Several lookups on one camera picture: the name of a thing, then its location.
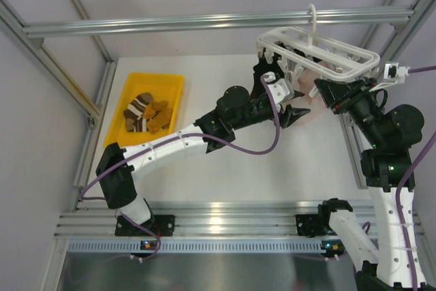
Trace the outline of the pink sheer sock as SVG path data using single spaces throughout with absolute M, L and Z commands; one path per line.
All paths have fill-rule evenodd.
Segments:
M 297 120 L 296 125 L 306 125 L 309 122 L 314 121 L 321 114 L 328 112 L 328 109 L 319 93 L 316 93 L 311 97 L 311 91 L 315 87 L 314 80 L 317 78 L 321 78 L 317 72 L 305 69 L 298 80 L 294 83 L 294 88 L 304 95 L 294 99 L 292 101 L 293 106 L 297 108 L 308 108 L 310 110 L 309 114 L 306 114 Z

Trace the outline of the white plastic clip hanger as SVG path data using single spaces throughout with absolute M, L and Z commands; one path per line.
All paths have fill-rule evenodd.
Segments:
M 379 65 L 377 53 L 317 34 L 318 12 L 313 4 L 308 14 L 309 30 L 278 27 L 261 34 L 256 43 L 258 55 L 268 63 L 279 55 L 279 67 L 293 77 L 311 70 L 336 82 L 353 81 Z

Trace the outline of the brown white striped sock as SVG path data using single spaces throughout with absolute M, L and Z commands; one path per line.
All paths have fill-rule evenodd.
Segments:
M 141 93 L 137 95 L 127 108 L 123 111 L 123 116 L 126 119 L 138 119 L 142 117 L 144 109 L 153 101 L 153 96 L 150 93 Z

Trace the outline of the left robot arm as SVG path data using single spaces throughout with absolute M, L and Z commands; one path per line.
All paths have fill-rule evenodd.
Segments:
M 155 216 L 147 201 L 136 191 L 135 183 L 146 174 L 191 155 L 203 155 L 225 146 L 244 151 L 235 145 L 235 131 L 273 121 L 280 131 L 309 114 L 308 108 L 294 108 L 282 103 L 302 97 L 278 83 L 251 99 L 241 86 L 230 87 L 217 100 L 214 110 L 186 128 L 152 142 L 122 148 L 108 145 L 97 165 L 97 180 L 109 209 L 119 212 L 122 222 L 138 234 L 155 233 Z

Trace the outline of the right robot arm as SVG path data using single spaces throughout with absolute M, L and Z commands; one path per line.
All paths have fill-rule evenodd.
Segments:
M 314 83 L 326 107 L 348 114 L 371 145 L 361 153 L 360 165 L 375 211 L 377 242 L 357 222 L 349 202 L 337 198 L 318 206 L 320 230 L 339 237 L 352 259 L 359 290 L 432 290 L 418 257 L 416 183 L 409 155 L 422 139 L 422 113 L 408 104 L 384 112 L 372 79 Z

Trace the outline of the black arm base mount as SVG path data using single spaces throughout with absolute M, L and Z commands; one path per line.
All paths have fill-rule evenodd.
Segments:
M 326 225 L 318 214 L 298 214 L 295 218 L 298 236 L 313 238 L 326 235 Z

